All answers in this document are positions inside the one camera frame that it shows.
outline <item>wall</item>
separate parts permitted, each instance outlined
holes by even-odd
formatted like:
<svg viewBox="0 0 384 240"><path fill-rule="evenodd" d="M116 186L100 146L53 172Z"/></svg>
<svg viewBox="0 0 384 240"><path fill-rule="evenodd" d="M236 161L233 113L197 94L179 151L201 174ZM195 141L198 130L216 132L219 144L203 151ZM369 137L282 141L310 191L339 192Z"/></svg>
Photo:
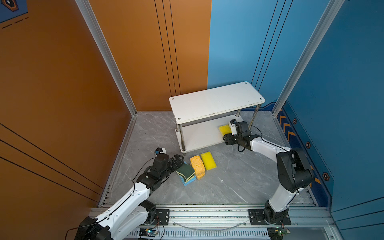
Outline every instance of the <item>wall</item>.
<svg viewBox="0 0 384 240"><path fill-rule="evenodd" d="M346 240L384 230L383 8L345 1L288 99L334 181L331 213Z"/></svg>
<svg viewBox="0 0 384 240"><path fill-rule="evenodd" d="M329 0L213 0L208 88L248 81L275 101Z"/></svg>
<svg viewBox="0 0 384 240"><path fill-rule="evenodd" d="M210 0L90 3L138 111L207 88Z"/></svg>
<svg viewBox="0 0 384 240"><path fill-rule="evenodd" d="M97 205L131 116L75 1L27 4L0 25L2 238L64 239Z"/></svg>

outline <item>yellow sponge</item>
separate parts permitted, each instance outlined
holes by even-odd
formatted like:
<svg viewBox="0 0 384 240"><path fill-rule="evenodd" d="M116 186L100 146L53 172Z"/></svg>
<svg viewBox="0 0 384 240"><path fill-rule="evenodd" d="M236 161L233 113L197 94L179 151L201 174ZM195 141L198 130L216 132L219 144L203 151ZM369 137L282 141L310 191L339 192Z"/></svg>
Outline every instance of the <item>yellow sponge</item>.
<svg viewBox="0 0 384 240"><path fill-rule="evenodd" d="M227 134L227 133L232 133L231 128L229 127L228 124L227 124L227 125L224 125L224 126L221 126L221 127L219 127L218 129L220 130L221 135L223 135L223 137L224 137L224 135Z"/></svg>
<svg viewBox="0 0 384 240"><path fill-rule="evenodd" d="M195 170L197 180L200 180L205 176L205 168L200 156L194 156L191 158L191 166Z"/></svg>
<svg viewBox="0 0 384 240"><path fill-rule="evenodd" d="M201 159L203 160L205 169L207 171L216 168L216 163L214 158L212 157L211 152L205 152L201 154Z"/></svg>

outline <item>floor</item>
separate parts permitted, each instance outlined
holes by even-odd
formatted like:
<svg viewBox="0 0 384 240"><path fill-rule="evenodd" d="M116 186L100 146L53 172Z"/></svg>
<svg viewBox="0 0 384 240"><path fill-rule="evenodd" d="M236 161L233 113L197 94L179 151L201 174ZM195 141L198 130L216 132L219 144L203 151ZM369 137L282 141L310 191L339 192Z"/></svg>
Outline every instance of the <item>floor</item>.
<svg viewBox="0 0 384 240"><path fill-rule="evenodd" d="M252 111L242 111L241 117L250 121ZM276 127L269 111L259 111L254 125L263 138L284 145L280 129ZM136 124L129 140L123 161L111 186L105 203L115 203L131 187L130 181L142 165L154 155L154 150L164 147L169 156L181 154L175 134L175 119L170 111L138 112ZM264 204L278 186L276 163L252 151L238 152L237 146L224 143L187 153L184 160L210 151L217 168L207 171L201 180L184 187L179 176L170 175L150 197L155 204L171 203L252 203ZM293 203L312 204L308 190L296 196Z"/></svg>

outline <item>orange wall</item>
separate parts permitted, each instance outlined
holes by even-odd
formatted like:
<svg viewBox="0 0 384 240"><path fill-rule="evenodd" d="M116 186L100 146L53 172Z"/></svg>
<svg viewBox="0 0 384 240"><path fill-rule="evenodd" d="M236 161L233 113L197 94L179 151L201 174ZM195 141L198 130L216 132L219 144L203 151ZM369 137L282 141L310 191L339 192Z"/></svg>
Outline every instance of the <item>orange wall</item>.
<svg viewBox="0 0 384 240"><path fill-rule="evenodd" d="M90 3L137 110L207 88L210 0Z"/></svg>
<svg viewBox="0 0 384 240"><path fill-rule="evenodd" d="M131 116L75 1L28 1L27 14L0 27L8 23L0 28L2 238L63 239L97 205Z"/></svg>

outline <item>white shelf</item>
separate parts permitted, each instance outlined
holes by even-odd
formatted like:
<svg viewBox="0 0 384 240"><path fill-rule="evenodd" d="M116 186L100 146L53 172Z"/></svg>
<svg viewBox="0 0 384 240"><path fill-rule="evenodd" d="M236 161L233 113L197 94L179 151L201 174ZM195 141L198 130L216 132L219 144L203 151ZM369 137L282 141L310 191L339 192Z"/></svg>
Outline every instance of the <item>white shelf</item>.
<svg viewBox="0 0 384 240"><path fill-rule="evenodd" d="M251 84L242 82L170 97L169 102L176 124L183 124L258 105L265 99Z"/></svg>
<svg viewBox="0 0 384 240"><path fill-rule="evenodd" d="M235 115L230 115L183 127L184 142L187 150L182 151L182 153L224 142L223 136L218 128L228 124L232 119L238 122L243 121L240 116L237 118ZM181 150L180 132L176 131L176 136Z"/></svg>

